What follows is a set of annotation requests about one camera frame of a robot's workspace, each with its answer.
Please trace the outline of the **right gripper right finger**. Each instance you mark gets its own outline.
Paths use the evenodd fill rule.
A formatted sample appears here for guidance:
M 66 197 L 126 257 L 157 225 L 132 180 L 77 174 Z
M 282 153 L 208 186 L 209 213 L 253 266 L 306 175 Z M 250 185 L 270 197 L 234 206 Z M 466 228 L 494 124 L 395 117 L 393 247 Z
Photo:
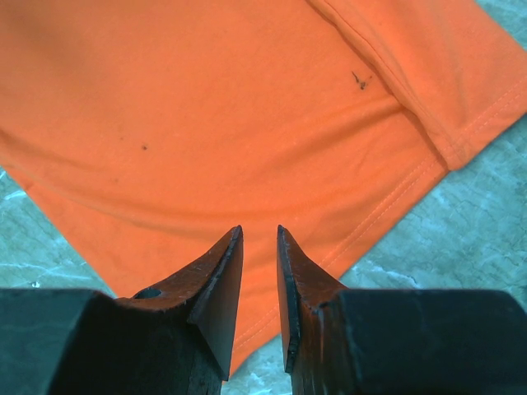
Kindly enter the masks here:
M 523 394 L 526 313 L 499 290 L 349 288 L 277 230 L 295 394 Z

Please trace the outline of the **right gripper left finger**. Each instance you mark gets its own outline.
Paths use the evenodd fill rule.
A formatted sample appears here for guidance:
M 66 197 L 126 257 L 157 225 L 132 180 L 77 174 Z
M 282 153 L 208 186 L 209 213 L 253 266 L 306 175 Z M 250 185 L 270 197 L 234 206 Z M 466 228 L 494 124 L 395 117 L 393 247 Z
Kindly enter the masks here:
M 2 289 L 2 393 L 218 394 L 231 370 L 242 265 L 237 226 L 130 298 Z

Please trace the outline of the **orange t-shirt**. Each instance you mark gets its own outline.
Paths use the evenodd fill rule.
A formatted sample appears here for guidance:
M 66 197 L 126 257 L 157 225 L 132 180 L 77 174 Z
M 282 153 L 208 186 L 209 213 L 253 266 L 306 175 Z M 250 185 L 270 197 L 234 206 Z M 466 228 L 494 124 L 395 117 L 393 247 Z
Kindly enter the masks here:
M 279 332 L 279 225 L 341 276 L 525 111 L 474 1 L 1 4 L 2 167 L 120 296 L 241 225 L 232 369 Z

